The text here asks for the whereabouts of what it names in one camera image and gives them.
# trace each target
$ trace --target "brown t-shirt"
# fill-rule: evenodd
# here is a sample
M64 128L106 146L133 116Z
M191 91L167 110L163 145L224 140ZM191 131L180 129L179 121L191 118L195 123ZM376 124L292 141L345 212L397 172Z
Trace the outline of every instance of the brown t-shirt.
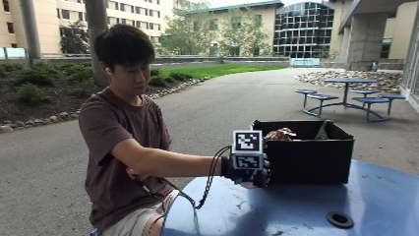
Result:
M106 88L83 104L79 126L90 148L86 189L92 201L91 222L103 231L141 207L159 203L127 175L127 166L111 155L125 139L148 148L168 149L171 137L156 102L144 95L132 106ZM143 183L167 196L173 188L156 177Z

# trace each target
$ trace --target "dark hair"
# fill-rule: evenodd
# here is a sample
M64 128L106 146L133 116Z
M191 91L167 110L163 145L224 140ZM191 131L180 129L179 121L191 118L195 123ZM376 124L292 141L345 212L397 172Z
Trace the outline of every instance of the dark hair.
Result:
M95 51L102 62L111 67L149 64L155 60L155 48L148 35L136 27L115 25L95 40Z

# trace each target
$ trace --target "table hole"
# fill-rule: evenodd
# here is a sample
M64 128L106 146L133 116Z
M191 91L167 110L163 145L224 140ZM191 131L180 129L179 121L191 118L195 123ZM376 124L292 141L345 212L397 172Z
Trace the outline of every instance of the table hole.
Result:
M354 220L352 216L342 212L332 211L328 213L326 218L328 221L338 228L353 228L354 226Z

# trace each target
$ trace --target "wristband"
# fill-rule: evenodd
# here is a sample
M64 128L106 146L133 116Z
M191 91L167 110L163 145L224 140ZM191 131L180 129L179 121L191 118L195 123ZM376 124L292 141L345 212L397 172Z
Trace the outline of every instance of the wristband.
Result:
M221 157L221 176L229 178L229 158L227 156Z

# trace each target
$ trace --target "black plastic bin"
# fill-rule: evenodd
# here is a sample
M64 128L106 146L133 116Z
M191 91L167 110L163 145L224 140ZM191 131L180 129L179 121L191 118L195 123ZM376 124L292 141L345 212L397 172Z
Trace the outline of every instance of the black plastic bin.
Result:
M333 121L326 126L328 140L316 140L325 121L276 121L252 124L253 130L269 132L290 128L294 140L266 141L265 154L272 163L270 183L348 184L352 168L354 136Z

